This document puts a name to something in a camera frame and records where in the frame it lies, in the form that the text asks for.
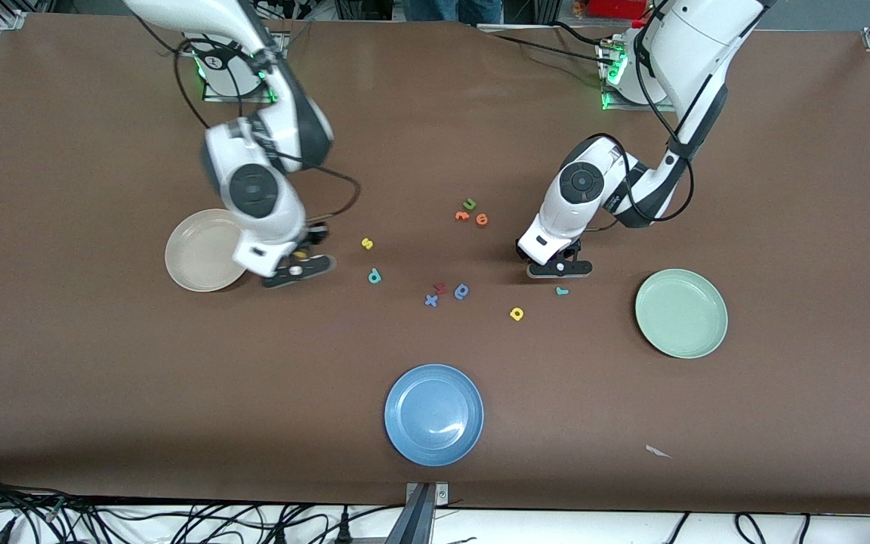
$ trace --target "brown table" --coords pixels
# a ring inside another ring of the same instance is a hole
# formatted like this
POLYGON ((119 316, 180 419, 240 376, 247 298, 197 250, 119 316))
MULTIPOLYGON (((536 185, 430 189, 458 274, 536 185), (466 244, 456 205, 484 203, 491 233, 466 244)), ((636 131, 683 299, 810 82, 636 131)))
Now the brown table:
MULTIPOLYGON (((171 60, 125 17, 30 15, 2 39, 1 479, 376 503, 448 480, 475 506, 870 512, 870 53, 857 34, 753 35, 687 213, 586 235, 593 276, 559 283, 526 278, 515 238, 587 135, 662 155, 653 115, 600 110, 587 61, 452 23, 318 23, 290 58, 334 125, 329 165, 365 184, 324 245, 338 269, 194 294, 170 281, 163 247, 220 203, 171 60), (484 230, 453 221, 468 197, 484 230), (634 321, 638 286, 670 267, 727 301, 728 336, 706 358, 667 358, 634 321), (438 282, 470 295, 425 306, 438 282), (382 423, 387 389, 429 362, 462 369, 486 402, 479 444, 448 468, 402 459, 382 423)), ((317 172, 292 180, 312 213, 348 197, 317 172)))

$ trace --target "white robotic arm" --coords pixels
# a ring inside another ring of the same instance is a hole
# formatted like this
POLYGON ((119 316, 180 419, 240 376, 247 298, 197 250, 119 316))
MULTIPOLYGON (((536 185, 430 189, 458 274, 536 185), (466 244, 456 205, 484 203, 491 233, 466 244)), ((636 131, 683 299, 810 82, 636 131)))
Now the white robotic arm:
POLYGON ((211 185, 242 228, 232 257, 263 278, 268 288, 328 272, 329 255, 307 255, 327 236, 324 224, 308 227, 304 206, 287 182, 290 172, 322 165, 334 142, 331 124, 304 93, 249 0, 125 0, 156 26, 224 36, 276 97, 246 117, 208 128, 202 159, 211 185))
POLYGON ((669 97, 680 121, 675 138, 670 138, 656 169, 624 154, 608 134, 577 145, 518 241, 531 277, 584 277, 593 271, 576 254, 580 235, 600 207, 625 227, 648 227, 666 219, 663 214, 677 182, 724 106, 727 68, 774 2, 662 0, 644 28, 619 37, 633 62, 615 82, 604 84, 635 104, 669 97))

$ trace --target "person's legs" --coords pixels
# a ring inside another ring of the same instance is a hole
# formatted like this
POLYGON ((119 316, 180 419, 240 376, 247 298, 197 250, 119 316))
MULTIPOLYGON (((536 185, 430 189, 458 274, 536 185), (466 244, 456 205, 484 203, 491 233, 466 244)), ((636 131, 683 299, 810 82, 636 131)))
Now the person's legs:
POLYGON ((479 23, 498 24, 501 20, 501 0, 458 0, 458 20, 472 26, 479 23))
POLYGON ((405 20, 458 20, 458 0, 409 0, 405 20))

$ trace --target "white plate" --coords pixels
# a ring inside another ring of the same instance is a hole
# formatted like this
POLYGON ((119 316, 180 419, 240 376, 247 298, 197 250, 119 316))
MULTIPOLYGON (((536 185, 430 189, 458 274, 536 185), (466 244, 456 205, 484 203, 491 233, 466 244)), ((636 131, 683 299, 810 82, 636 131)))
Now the white plate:
POLYGON ((234 262, 241 227, 227 210, 204 210, 183 220, 166 241, 166 271, 191 292, 215 292, 237 281, 245 268, 234 262))

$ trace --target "red piece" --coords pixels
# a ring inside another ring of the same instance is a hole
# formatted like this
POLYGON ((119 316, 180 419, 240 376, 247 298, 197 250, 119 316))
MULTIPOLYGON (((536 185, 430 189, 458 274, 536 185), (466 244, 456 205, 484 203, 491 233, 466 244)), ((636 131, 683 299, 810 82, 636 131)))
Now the red piece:
POLYGON ((588 11, 597 17, 638 20, 646 11, 646 0, 590 0, 588 11))

